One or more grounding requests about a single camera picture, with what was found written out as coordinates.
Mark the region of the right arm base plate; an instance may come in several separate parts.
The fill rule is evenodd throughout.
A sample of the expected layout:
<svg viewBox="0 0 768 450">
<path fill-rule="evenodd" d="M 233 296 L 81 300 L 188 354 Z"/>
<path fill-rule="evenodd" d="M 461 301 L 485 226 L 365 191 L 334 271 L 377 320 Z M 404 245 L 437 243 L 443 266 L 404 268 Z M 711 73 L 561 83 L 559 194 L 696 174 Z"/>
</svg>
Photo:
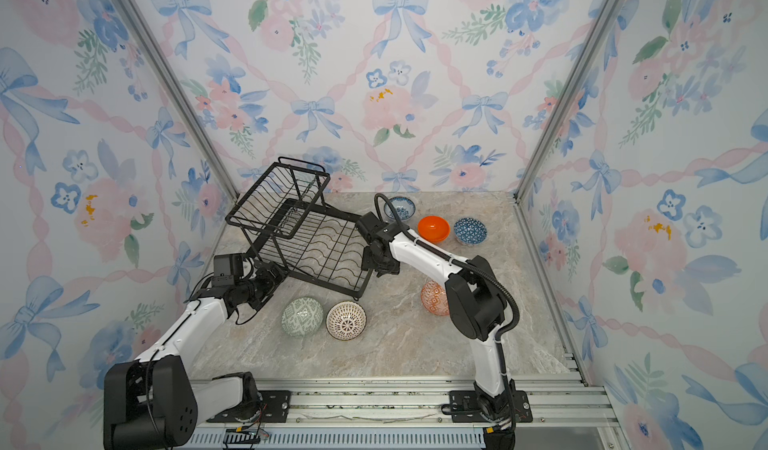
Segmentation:
<svg viewBox="0 0 768 450">
<path fill-rule="evenodd" d="M 490 397 L 480 390 L 454 390 L 449 392 L 449 402 L 441 406 L 444 415 L 453 423 L 487 423 L 500 425 L 509 422 L 513 411 L 515 423 L 532 423 L 534 420 L 528 394 L 513 390 Z"/>
</svg>

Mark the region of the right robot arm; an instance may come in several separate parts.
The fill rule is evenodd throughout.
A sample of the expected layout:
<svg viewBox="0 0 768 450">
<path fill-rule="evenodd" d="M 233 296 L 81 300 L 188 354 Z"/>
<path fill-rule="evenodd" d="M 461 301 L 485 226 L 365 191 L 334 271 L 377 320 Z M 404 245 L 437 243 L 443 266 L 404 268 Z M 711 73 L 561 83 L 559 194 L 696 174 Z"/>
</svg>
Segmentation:
<svg viewBox="0 0 768 450">
<path fill-rule="evenodd" d="M 492 422 L 513 422 L 513 390 L 501 337 L 519 322 L 519 307 L 488 261 L 454 255 L 401 221 L 387 223 L 372 212 L 357 220 L 356 229 L 366 242 L 365 269 L 382 276 L 397 274 L 407 264 L 443 287 L 450 319 L 469 340 L 482 413 Z"/>
</svg>

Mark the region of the black wire dish rack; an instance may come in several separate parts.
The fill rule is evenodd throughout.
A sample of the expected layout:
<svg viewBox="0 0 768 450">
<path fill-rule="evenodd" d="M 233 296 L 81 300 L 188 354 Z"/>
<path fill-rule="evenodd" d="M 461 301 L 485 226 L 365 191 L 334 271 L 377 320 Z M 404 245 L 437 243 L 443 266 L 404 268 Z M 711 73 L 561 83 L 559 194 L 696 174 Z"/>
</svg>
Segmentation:
<svg viewBox="0 0 768 450">
<path fill-rule="evenodd" d="M 256 179 L 227 214 L 249 243 L 247 255 L 356 301 L 372 272 L 362 268 L 367 242 L 360 216 L 328 203 L 331 175 L 324 166 L 281 156 Z"/>
</svg>

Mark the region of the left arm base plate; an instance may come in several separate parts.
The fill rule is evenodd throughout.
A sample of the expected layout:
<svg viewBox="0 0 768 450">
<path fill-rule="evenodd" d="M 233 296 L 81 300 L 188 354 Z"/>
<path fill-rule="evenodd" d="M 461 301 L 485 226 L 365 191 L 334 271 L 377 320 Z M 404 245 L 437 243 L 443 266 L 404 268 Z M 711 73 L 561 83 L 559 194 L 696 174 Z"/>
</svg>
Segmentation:
<svg viewBox="0 0 768 450">
<path fill-rule="evenodd" d="M 206 420 L 207 423 L 285 423 L 290 409 L 292 392 L 267 390 L 245 392 L 243 399 L 232 408 L 225 409 Z"/>
</svg>

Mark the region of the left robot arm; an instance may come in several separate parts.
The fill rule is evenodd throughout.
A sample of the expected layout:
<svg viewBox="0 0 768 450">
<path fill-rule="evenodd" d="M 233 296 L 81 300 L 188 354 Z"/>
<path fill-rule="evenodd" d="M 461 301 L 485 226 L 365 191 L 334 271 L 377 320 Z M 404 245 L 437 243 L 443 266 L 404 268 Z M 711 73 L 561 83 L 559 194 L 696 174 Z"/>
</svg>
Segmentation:
<svg viewBox="0 0 768 450">
<path fill-rule="evenodd" d="M 261 310 L 285 280 L 274 263 L 251 270 L 219 270 L 192 295 L 176 322 L 130 362 L 104 378 L 103 445 L 107 449 L 175 449 L 196 427 L 223 418 L 248 428 L 285 409 L 287 400 L 264 396 L 249 371 L 225 374 L 198 386 L 191 365 L 208 338 L 240 306 Z"/>
</svg>

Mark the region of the green geometric pattern bowl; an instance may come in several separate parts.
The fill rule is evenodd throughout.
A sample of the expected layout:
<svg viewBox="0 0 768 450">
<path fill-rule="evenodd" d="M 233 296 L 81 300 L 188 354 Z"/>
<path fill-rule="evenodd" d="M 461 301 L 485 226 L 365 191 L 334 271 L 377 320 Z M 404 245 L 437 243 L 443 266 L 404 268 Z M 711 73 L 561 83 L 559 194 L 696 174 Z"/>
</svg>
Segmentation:
<svg viewBox="0 0 768 450">
<path fill-rule="evenodd" d="M 283 331 L 294 338 L 316 333 L 324 319 L 322 304 L 312 297 L 300 297 L 289 302 L 281 316 Z"/>
</svg>

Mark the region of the blue floral bowl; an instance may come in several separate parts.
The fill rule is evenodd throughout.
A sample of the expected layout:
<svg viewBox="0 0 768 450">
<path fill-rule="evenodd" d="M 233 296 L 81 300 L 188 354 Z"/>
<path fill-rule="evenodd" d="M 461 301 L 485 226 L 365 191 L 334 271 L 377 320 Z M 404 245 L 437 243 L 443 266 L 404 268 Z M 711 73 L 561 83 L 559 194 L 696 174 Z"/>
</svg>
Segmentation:
<svg viewBox="0 0 768 450">
<path fill-rule="evenodd" d="M 389 204 L 382 204 L 382 210 L 386 221 L 395 221 L 393 210 L 396 211 L 398 218 L 402 222 L 410 220 L 416 212 L 415 203 L 405 196 L 393 196 L 389 200 Z"/>
</svg>

